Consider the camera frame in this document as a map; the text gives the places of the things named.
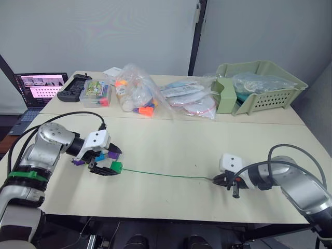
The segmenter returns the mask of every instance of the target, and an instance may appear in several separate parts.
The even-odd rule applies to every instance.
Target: green crate
[[[250,115],[252,112],[277,107],[288,108],[293,100],[308,87],[306,83],[271,61],[222,64],[218,67],[216,75],[231,78],[236,74],[244,72],[251,72],[257,75],[274,75],[295,82],[297,85],[292,89],[276,90],[261,94],[253,93],[248,96],[242,105],[238,103],[234,105],[232,110],[234,116],[242,113],[248,113]]]

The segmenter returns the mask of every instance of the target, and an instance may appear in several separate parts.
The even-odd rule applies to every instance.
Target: purple block
[[[79,161],[75,161],[75,160],[72,160],[72,163],[76,166],[79,166],[79,165],[82,165],[82,164],[85,164],[85,162],[83,160],[79,160]]]
[[[114,152],[111,152],[111,151],[109,151],[107,154],[108,154],[109,158],[112,158],[112,159],[115,159],[115,160],[117,160],[120,156],[119,153],[114,153]]]

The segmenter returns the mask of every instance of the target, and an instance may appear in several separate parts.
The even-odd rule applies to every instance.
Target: plastic container
[[[79,99],[86,108],[108,107],[110,103],[111,86],[106,79],[89,79],[85,81],[84,89]]]
[[[231,78],[236,74],[244,72],[251,72],[257,75],[274,75],[295,82],[297,85],[292,89],[282,89],[264,92],[261,94],[253,93],[249,95],[249,97],[242,104],[240,104],[238,101],[235,103],[232,110],[232,115],[234,116],[241,113],[248,113],[248,115],[250,115],[252,112],[277,107],[283,107],[286,109],[290,106],[293,100],[308,87],[306,83],[299,80],[294,75],[290,74],[271,61],[222,64],[218,67],[216,76]],[[223,89],[218,84],[218,81],[216,81],[212,87],[212,91]]]

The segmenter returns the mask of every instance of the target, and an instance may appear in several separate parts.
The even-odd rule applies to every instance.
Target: laptop keyboard
[[[39,110],[29,110],[22,117],[21,121],[32,121],[37,117]]]

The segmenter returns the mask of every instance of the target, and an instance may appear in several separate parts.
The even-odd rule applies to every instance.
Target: green wire
[[[138,170],[129,170],[129,169],[125,169],[122,168],[123,170],[127,170],[127,171],[131,171],[131,172],[136,172],[136,173],[143,173],[143,174],[149,174],[149,175],[161,175],[161,176],[169,176],[169,177],[179,177],[179,178],[190,178],[190,179],[205,179],[208,181],[212,181],[211,178],[208,177],[204,177],[204,176],[183,176],[183,175],[164,175],[164,174],[158,174],[158,173],[151,173],[151,172],[144,172],[144,171],[138,171]]]

